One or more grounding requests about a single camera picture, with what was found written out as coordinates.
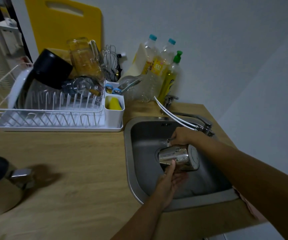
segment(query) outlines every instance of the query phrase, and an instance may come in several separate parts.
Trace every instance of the person's left arm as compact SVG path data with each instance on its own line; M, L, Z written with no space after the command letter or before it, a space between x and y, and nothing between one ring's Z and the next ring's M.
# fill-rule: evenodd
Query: person's left arm
M177 188L188 177L187 173L174 173L175 161L167 167L156 185L154 193L135 212L132 218L111 240L149 240L162 211L170 204Z

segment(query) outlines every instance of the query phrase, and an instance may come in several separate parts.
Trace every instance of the wooden countertop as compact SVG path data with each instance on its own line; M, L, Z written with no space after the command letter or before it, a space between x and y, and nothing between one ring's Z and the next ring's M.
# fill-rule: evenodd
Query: wooden countertop
M173 110L213 122L219 140L234 146L204 105ZM124 113L158 116L158 106L135 102ZM0 240L109 239L140 207L126 178L123 132L2 132L0 156L34 167L38 189L0 215ZM240 200L163 213L154 239L198 239L258 224Z

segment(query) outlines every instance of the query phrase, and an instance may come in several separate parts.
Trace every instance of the whisk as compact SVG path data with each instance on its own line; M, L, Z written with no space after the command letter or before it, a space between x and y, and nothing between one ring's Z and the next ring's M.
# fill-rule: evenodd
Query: whisk
M106 45L104 50L104 65L107 72L107 80L111 82L117 82L121 77L121 67L118 61L119 54L116 53L114 45Z

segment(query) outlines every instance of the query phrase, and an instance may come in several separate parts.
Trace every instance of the black pot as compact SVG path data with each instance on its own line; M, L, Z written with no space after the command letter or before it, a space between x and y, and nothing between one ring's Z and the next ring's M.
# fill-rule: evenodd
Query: black pot
M61 89L62 81L67 80L73 66L58 55L44 49L34 63L31 75L51 88Z

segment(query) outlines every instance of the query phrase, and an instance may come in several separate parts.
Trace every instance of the sink rim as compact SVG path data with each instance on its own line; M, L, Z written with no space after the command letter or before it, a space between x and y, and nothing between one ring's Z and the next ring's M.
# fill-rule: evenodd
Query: sink rim
M202 122L194 118L186 118L185 120L189 122L194 122L196 124L200 124L203 126ZM131 193L134 198L141 204L143 204L146 199L149 197L142 188L139 186L137 181L137 177L135 174L135 166L134 166L134 157L133 157L133 149L132 149L132 141L130 132L132 127L139 122L147 122L147 121L161 121L161 122L175 122L173 119L169 117L152 117L152 116L141 116L135 117L128 121L124 129L124 143L125 143L125 157L126 157L126 173L127 173L127 183L130 188ZM164 211L174 211L185 208L191 208L196 206L205 206L211 205L215 203L221 203L225 201L231 201L239 198L239 196L235 193L233 188L210 193L206 195L197 195L187 198L173 199L170 205Z

